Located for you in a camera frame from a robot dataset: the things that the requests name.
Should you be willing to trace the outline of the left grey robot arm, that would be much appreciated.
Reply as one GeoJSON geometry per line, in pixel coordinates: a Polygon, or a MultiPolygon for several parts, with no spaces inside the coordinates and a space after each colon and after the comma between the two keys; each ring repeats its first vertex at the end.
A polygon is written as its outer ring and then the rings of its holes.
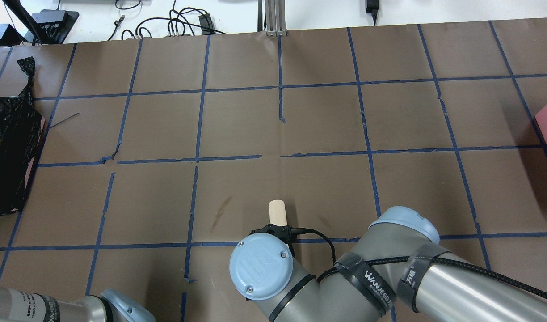
{"type": "Polygon", "coordinates": [[[48,295],[0,287],[0,322],[155,322],[156,318],[122,292],[61,301],[48,295]]]}

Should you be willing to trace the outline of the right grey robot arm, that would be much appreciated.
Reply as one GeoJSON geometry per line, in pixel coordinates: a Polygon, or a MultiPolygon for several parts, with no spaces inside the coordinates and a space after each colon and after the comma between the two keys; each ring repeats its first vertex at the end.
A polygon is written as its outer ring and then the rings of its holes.
{"type": "Polygon", "coordinates": [[[439,244],[418,212],[389,208],[319,277],[294,258],[281,200],[239,241],[229,275],[270,322],[377,322],[401,301],[433,322],[547,322],[547,292],[476,266],[439,244]]]}

